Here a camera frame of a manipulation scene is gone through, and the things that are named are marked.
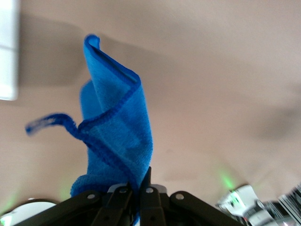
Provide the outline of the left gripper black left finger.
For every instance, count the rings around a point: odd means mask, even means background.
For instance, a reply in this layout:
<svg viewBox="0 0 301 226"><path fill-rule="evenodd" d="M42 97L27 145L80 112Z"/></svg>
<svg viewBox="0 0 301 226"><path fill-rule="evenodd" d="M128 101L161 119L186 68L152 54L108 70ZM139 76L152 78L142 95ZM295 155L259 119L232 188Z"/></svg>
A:
<svg viewBox="0 0 301 226"><path fill-rule="evenodd" d="M119 186L112 193L89 190L18 223L18 226L132 226L132 189Z"/></svg>

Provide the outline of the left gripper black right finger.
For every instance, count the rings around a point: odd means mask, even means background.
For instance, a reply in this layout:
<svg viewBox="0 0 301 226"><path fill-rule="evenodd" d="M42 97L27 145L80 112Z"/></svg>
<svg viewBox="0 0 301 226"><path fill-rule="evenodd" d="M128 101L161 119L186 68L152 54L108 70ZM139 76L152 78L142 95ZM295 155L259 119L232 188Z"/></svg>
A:
<svg viewBox="0 0 301 226"><path fill-rule="evenodd" d="M151 183L151 167L140 187L139 213L142 226L242 225L186 191L167 195L166 187Z"/></svg>

